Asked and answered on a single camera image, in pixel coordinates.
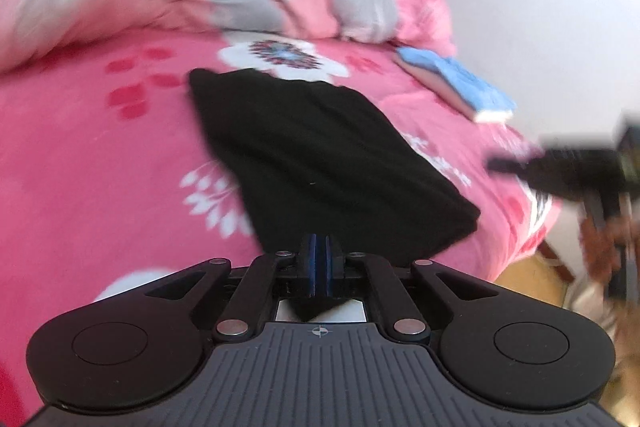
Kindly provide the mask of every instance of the blue book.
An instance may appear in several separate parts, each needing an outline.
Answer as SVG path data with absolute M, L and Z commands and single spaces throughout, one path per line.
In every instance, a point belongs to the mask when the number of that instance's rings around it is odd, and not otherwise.
M 515 102 L 468 71 L 455 58 L 442 58 L 434 52 L 416 48 L 398 48 L 398 55 L 411 66 L 439 74 L 471 109 L 471 120 L 478 123 L 504 122 L 513 116 Z

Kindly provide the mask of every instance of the floral pattern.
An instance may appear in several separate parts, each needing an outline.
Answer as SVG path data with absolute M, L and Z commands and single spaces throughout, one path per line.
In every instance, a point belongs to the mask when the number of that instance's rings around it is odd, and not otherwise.
M 117 110 L 123 120 L 133 120 L 149 111 L 150 91 L 147 87 L 170 89 L 180 87 L 183 82 L 175 73 L 152 72 L 155 63 L 174 57 L 170 48 L 153 47 L 138 49 L 137 54 L 112 60 L 104 67 L 107 74 L 122 74 L 138 70 L 135 75 L 139 82 L 117 87 L 107 95 L 107 107 Z
M 217 161 L 187 172 L 180 180 L 180 188 L 191 189 L 182 202 L 191 207 L 191 216 L 205 216 L 207 230 L 218 227 L 223 239 L 237 231 L 242 235 L 254 233 L 249 216 L 235 197 L 238 187 Z
M 364 57 L 362 55 L 353 54 L 346 56 L 346 62 L 350 68 L 354 68 L 356 71 L 360 73 L 376 73 L 382 74 L 385 73 L 384 68 L 377 63 L 375 60 L 371 60 L 370 58 Z
M 471 179 L 464 172 L 456 169 L 446 159 L 438 155 L 437 149 L 427 140 L 407 133 L 400 133 L 411 148 L 426 159 L 440 174 L 456 186 L 470 187 Z
M 536 148 L 524 139 L 520 133 L 513 131 L 506 124 L 488 127 L 491 132 L 495 144 L 509 154 L 513 154 L 516 158 L 526 158 L 531 156 Z
M 138 286 L 142 286 L 143 284 L 150 283 L 157 279 L 162 279 L 162 277 L 166 277 L 172 273 L 173 271 L 167 268 L 150 268 L 133 271 L 114 280 L 114 282 L 100 292 L 100 295 L 94 299 L 94 302 L 113 297 L 114 295 L 132 290 L 133 288 L 137 288 Z
M 220 60 L 234 68 L 269 71 L 285 80 L 334 83 L 334 76 L 347 77 L 340 62 L 316 52 L 311 42 L 253 32 L 226 32 L 231 44 L 218 52 Z

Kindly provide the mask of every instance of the ribbed black surface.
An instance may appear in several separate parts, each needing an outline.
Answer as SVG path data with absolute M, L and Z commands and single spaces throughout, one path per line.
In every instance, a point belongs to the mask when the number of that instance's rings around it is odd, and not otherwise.
M 78 416 L 48 408 L 32 427 L 597 427 L 595 405 L 556 414 L 506 412 L 468 397 L 427 350 L 383 339 L 375 325 L 271 323 L 217 348 L 194 382 L 149 409 Z

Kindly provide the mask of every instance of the round pad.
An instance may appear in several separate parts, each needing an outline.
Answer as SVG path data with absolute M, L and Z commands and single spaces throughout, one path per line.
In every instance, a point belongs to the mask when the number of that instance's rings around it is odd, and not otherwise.
M 72 346 L 85 362 L 113 365 L 135 359 L 144 351 L 146 342 L 145 330 L 132 324 L 107 322 L 80 331 Z
M 569 350 L 562 331 L 537 322 L 509 324 L 498 330 L 495 347 L 505 356 L 522 363 L 551 363 Z
M 515 295 L 457 306 L 440 357 L 477 396 L 514 409 L 557 410 L 595 397 L 607 383 L 615 353 L 589 319 Z

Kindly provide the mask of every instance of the pink bedspread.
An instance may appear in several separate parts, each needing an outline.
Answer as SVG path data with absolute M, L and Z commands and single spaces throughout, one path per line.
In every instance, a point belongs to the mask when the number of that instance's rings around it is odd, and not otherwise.
M 274 39 L 300 63 L 276 65 Z M 24 354 L 46 320 L 210 257 L 242 266 L 260 253 L 238 186 L 204 147 L 186 94 L 192 68 L 254 67 L 361 91 L 482 210 L 479 230 L 439 262 L 493 280 L 528 255 L 555 219 L 553 204 L 482 165 L 490 152 L 524 155 L 530 144 L 506 126 L 470 123 L 392 54 L 332 39 L 136 30 L 5 75 L 0 421 L 20 425 L 40 404 Z

